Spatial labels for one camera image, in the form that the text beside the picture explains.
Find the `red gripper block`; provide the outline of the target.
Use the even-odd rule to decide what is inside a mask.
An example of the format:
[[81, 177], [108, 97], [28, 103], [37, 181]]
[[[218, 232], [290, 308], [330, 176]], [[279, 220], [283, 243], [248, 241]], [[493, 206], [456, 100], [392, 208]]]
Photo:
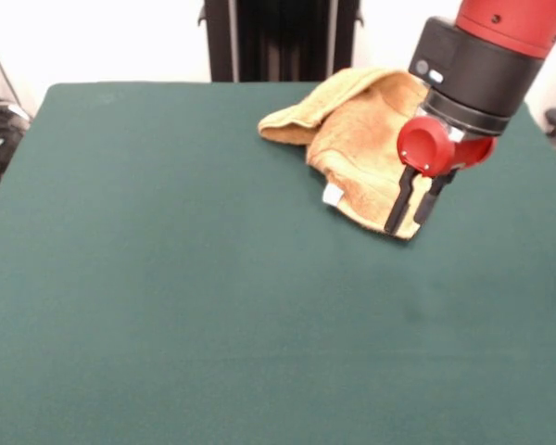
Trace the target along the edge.
[[397, 150], [401, 162], [407, 166], [398, 181], [399, 193], [385, 222], [385, 233], [397, 233], [410, 205], [413, 181], [419, 173], [434, 178], [413, 215], [413, 220], [422, 225], [444, 187], [455, 178], [456, 170], [485, 162], [497, 141], [497, 137], [468, 133], [428, 115], [406, 122], [398, 134]]

